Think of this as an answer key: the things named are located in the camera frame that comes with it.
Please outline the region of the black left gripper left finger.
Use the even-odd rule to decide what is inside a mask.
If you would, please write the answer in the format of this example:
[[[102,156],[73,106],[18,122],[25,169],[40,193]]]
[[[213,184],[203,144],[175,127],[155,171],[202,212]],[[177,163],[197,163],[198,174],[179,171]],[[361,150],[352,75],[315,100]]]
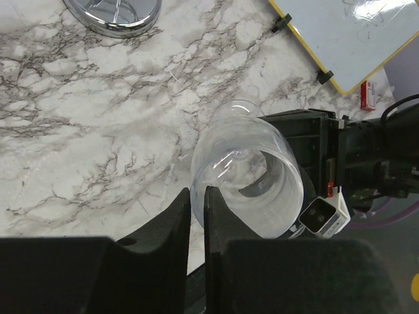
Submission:
[[[125,238],[1,240],[2,313],[182,313],[191,203],[172,203]]]

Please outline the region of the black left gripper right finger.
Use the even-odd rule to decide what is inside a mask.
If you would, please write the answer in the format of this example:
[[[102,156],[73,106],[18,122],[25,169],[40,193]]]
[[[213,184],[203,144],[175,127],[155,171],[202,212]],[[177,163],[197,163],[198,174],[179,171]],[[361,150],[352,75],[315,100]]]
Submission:
[[[401,313],[395,287],[366,243],[263,239],[216,187],[204,196],[208,313]]]

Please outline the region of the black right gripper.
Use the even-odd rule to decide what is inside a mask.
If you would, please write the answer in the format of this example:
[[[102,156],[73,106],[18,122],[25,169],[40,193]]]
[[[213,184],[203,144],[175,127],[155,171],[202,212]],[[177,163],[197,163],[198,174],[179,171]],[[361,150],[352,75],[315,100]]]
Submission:
[[[317,196],[333,196],[344,182],[346,121],[331,111],[295,109],[262,116],[287,140]]]

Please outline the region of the clear wine glass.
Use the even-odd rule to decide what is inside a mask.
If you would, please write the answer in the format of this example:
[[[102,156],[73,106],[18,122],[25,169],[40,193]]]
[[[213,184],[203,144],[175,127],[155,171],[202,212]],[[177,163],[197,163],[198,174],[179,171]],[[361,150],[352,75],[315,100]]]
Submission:
[[[280,237],[297,220],[304,200],[299,166],[285,137],[263,116],[250,101],[229,101],[200,133],[191,164],[191,207],[200,224],[209,186],[261,237]]]

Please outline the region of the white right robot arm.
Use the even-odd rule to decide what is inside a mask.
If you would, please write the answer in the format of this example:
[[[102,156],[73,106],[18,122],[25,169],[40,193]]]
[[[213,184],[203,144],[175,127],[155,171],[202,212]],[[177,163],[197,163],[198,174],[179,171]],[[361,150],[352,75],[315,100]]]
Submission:
[[[418,193],[418,106],[370,120],[338,118],[332,111],[296,109],[263,120],[287,140],[297,160],[305,201],[341,188],[353,207],[362,196],[406,198]]]

